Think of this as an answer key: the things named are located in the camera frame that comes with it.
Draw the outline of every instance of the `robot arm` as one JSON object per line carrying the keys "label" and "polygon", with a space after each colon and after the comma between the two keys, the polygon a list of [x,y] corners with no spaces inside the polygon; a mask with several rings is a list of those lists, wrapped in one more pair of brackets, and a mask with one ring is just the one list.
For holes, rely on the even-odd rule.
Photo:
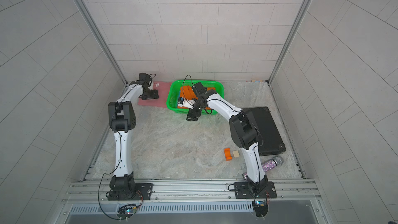
{"label": "robot arm", "polygon": [[224,100],[215,90],[207,90],[202,83],[192,86],[197,100],[191,104],[184,104],[189,109],[187,120],[197,121],[202,109],[210,107],[229,121],[231,137],[234,143],[241,148],[248,170],[248,187],[255,196],[262,195],[268,184],[268,179],[261,168],[258,143],[264,142],[261,136],[256,118],[250,108],[241,109]]}

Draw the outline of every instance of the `wooden block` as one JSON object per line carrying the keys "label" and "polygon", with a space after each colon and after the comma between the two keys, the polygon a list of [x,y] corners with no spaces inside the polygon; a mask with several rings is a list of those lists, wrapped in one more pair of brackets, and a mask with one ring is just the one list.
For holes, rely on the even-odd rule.
{"label": "wooden block", "polygon": [[239,157],[239,151],[233,151],[232,153],[233,153],[234,157]]}

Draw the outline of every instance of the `pink cloth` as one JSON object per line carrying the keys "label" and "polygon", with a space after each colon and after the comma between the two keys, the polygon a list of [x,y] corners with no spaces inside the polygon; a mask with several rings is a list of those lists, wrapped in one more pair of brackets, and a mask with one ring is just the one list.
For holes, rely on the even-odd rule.
{"label": "pink cloth", "polygon": [[172,83],[171,82],[152,82],[152,83],[153,83],[152,89],[159,90],[159,98],[156,100],[151,99],[145,101],[139,99],[138,105],[167,108],[166,101],[167,97],[169,96],[170,86],[172,85]]}

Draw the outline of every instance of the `black cable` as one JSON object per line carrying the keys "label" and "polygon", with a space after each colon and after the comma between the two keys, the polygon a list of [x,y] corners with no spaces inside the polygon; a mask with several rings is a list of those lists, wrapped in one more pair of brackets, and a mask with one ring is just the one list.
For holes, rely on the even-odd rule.
{"label": "black cable", "polygon": [[184,81],[182,82],[182,95],[184,96],[184,99],[187,100],[188,104],[190,104],[191,106],[193,106],[193,104],[192,104],[190,101],[188,101],[188,99],[185,97],[185,93],[184,93],[184,83],[185,83],[185,79],[186,79],[188,76],[191,77],[191,75],[187,75],[187,76],[184,78]]}
{"label": "black cable", "polygon": [[113,220],[120,220],[120,219],[116,219],[116,218],[110,217],[109,215],[107,215],[107,214],[103,211],[103,209],[102,209],[102,207],[101,207],[101,204],[100,204],[100,187],[101,187],[101,183],[102,183],[103,176],[105,176],[105,175],[110,175],[110,174],[112,174],[113,172],[115,172],[115,170],[117,169],[117,167],[118,167],[119,164],[120,164],[120,159],[122,158],[122,135],[120,135],[120,132],[117,132],[117,133],[119,133],[119,136],[120,136],[120,156],[119,156],[119,163],[117,164],[116,168],[115,168],[112,172],[102,174],[101,181],[99,182],[99,186],[98,186],[98,196],[97,196],[99,208],[101,209],[101,211],[102,211],[107,217],[109,217],[109,218],[111,218],[111,219],[113,219]]}

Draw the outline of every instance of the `green plastic basket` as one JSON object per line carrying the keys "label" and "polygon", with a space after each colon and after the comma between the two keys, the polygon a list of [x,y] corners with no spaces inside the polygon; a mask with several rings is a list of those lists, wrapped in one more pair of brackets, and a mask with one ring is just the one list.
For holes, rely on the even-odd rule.
{"label": "green plastic basket", "polygon": [[[170,110],[176,112],[176,113],[185,113],[187,114],[189,109],[188,108],[177,108],[177,99],[180,96],[180,90],[182,85],[182,82],[184,80],[178,80],[172,83],[171,87],[170,87],[170,92],[169,92],[169,96],[167,97],[167,108],[169,108]],[[219,82],[211,82],[211,81],[196,81],[193,80],[192,81],[194,84],[197,82],[202,82],[203,86],[205,87],[214,87],[216,88],[216,91],[219,93],[219,95],[221,95],[221,97],[224,97],[224,86],[219,83]],[[192,86],[191,80],[185,80],[184,82],[184,86]]]}

